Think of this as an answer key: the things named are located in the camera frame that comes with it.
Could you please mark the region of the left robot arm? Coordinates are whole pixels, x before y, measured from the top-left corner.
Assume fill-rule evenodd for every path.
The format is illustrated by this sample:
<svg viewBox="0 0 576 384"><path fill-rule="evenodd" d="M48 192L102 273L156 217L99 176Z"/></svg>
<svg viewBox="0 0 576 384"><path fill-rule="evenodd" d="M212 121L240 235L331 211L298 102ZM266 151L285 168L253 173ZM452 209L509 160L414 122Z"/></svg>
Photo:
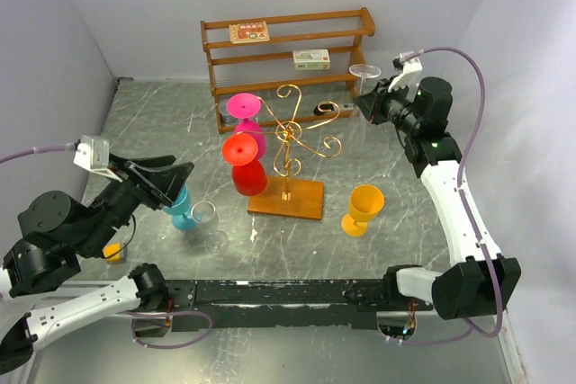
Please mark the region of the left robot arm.
<svg viewBox="0 0 576 384"><path fill-rule="evenodd" d="M18 216L22 237L1 265L1 372L28 362L42 345L117 312L156 311L168 299L153 263L135 267L112 287L47 312L32 308L81 271L81 258L104 258L118 229L144 205L171 207L194 169L172 155L127 159L112 155L113 177L87 206L62 191L37 197Z"/></svg>

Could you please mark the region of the pink wine glass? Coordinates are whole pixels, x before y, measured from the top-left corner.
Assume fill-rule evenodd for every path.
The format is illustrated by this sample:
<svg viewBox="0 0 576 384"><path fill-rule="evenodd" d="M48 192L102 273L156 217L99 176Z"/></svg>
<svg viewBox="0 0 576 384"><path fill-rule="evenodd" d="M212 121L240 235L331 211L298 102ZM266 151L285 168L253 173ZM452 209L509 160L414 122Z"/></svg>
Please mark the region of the pink wine glass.
<svg viewBox="0 0 576 384"><path fill-rule="evenodd" d="M250 93L235 94L227 102L229 115L239 120L234 133L247 133L255 139L258 147L257 159L261 159L266 154L266 137L260 125L255 121L261 107L259 97Z"/></svg>

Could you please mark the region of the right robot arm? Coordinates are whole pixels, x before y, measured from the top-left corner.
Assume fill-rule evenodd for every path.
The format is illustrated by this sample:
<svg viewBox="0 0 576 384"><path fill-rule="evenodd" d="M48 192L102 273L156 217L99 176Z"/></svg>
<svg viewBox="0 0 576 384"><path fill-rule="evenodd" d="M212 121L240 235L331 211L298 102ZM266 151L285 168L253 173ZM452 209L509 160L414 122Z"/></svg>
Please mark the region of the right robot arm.
<svg viewBox="0 0 576 384"><path fill-rule="evenodd" d="M464 157L447 130L452 86L425 77L414 98L406 87L381 79L356 104L373 125L389 122L404 135L404 153L431 197L450 256L445 272L421 266L393 266L386 271L383 303L404 308L412 299L432 305L444 320L497 316L516 288L521 268L505 257L482 221L465 179Z"/></svg>

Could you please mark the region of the frosted clear tall glass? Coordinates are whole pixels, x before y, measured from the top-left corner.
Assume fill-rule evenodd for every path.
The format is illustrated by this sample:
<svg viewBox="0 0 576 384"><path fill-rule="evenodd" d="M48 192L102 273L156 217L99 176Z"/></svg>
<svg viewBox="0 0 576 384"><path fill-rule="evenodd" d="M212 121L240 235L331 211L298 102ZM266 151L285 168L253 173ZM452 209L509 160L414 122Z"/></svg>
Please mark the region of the frosted clear tall glass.
<svg viewBox="0 0 576 384"><path fill-rule="evenodd" d="M354 64L349 67L349 72L359 79L357 95L361 95L365 93L366 82L378 78L381 75L382 70L372 65ZM365 142L367 121L364 119L364 116L356 102L354 102L354 106L355 107L348 118L346 144L350 151L358 152Z"/></svg>

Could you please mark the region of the red wine glass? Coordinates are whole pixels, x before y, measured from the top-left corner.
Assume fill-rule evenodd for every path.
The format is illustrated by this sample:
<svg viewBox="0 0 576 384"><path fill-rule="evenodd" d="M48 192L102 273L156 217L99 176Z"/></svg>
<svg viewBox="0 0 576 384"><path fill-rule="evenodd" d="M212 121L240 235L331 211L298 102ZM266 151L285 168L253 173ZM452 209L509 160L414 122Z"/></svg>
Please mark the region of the red wine glass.
<svg viewBox="0 0 576 384"><path fill-rule="evenodd" d="M266 172L257 158L258 151L257 141L244 132L228 138L222 147L223 158L231 165L235 188L244 196L256 196L267 185Z"/></svg>

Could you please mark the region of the clear wine glass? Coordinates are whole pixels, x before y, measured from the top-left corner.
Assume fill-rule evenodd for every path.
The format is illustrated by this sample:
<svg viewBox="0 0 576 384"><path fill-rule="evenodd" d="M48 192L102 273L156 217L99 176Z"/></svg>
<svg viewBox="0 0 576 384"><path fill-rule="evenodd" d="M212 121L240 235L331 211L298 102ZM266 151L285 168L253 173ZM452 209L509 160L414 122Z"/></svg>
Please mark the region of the clear wine glass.
<svg viewBox="0 0 576 384"><path fill-rule="evenodd" d="M219 229L215 206L209 201L197 202L192 207L191 216L206 251L213 255L226 252L230 242L228 236Z"/></svg>

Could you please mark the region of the yellow wine glass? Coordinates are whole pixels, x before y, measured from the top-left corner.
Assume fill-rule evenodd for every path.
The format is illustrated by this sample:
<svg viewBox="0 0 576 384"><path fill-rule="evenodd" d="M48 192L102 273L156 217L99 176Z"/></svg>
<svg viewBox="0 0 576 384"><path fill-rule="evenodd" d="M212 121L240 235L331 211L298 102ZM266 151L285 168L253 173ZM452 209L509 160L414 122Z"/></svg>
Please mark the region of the yellow wine glass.
<svg viewBox="0 0 576 384"><path fill-rule="evenodd" d="M383 209L385 197L374 185L361 184L351 193L347 214L341 219L343 231L351 237L360 237L368 229L368 223Z"/></svg>

